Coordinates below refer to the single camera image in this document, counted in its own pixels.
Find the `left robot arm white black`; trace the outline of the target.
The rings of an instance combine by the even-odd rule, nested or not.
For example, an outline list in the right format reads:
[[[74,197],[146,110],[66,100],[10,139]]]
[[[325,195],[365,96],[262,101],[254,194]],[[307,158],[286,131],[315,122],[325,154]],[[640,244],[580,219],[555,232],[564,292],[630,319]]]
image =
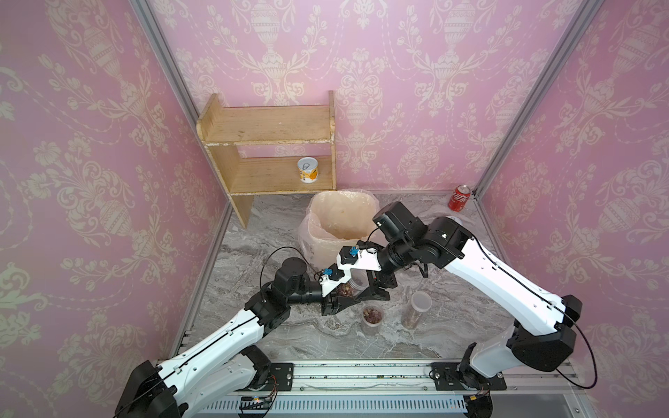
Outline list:
[[[258,348],[297,304],[332,303],[352,270],[380,271],[376,256],[342,254],[317,280],[306,261],[288,258],[273,281],[261,286],[231,320],[181,355],[136,367],[115,410],[118,417],[194,417],[219,397],[239,389],[263,388],[271,362]]]

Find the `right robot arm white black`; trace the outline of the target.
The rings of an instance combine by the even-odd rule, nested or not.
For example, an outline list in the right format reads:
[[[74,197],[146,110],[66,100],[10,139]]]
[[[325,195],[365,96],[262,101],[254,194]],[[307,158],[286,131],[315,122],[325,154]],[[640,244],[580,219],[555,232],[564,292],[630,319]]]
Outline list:
[[[555,372],[571,356],[582,309],[578,298],[558,296],[524,278],[454,219],[440,217],[424,224],[405,205],[393,202],[373,221],[388,242],[377,253],[383,273],[395,273],[414,262],[444,269],[513,317],[503,334],[468,346],[457,368],[468,385],[520,366]]]

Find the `red cola can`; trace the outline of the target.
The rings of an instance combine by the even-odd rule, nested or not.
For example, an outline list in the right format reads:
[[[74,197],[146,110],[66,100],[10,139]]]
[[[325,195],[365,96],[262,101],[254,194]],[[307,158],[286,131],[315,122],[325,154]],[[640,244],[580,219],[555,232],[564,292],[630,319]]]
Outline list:
[[[471,189],[467,185],[457,186],[449,199],[448,207],[453,212],[461,212],[471,196]]]

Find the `yellow white can on shelf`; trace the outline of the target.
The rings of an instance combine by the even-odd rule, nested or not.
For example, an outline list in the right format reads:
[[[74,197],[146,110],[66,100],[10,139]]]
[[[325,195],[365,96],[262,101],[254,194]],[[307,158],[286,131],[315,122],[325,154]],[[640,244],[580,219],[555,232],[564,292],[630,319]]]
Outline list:
[[[297,162],[300,180],[305,184],[312,184],[319,176],[319,162],[313,157],[300,158]]]

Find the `wooden two-tier shelf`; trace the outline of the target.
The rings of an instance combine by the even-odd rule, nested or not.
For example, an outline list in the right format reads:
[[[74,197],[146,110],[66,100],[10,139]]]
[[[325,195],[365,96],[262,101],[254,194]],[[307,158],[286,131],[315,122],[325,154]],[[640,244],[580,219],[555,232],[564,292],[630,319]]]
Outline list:
[[[197,134],[243,228],[248,226],[254,198],[261,195],[313,194],[338,188],[336,174],[336,94],[327,104],[311,106],[223,106],[209,96],[196,124]],[[298,160],[309,146],[318,176],[301,180]]]

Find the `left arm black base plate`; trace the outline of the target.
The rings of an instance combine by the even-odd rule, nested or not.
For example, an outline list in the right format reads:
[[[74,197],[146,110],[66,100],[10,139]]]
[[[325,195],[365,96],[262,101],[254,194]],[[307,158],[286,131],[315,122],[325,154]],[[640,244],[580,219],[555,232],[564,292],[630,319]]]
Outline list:
[[[292,390],[293,378],[294,363],[271,363],[254,376],[246,390],[289,392]]]

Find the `aluminium mounting rail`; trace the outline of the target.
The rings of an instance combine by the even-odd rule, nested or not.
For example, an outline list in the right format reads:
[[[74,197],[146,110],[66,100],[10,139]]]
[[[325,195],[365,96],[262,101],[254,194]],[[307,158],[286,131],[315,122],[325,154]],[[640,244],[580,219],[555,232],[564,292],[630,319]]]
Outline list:
[[[559,374],[515,367],[499,373],[505,391],[437,391],[437,360],[336,360],[294,363],[289,392],[219,397],[200,417],[240,417],[240,397],[276,395],[266,417],[594,417],[585,391]]]

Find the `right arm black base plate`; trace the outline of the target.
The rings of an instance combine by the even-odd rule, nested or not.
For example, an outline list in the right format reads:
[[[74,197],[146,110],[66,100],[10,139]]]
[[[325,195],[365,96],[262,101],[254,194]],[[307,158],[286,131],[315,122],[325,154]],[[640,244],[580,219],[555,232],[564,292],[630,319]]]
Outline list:
[[[432,362],[429,377],[435,383],[437,391],[505,391],[505,378],[495,376],[486,378],[468,367],[464,372],[459,370],[458,362]]]

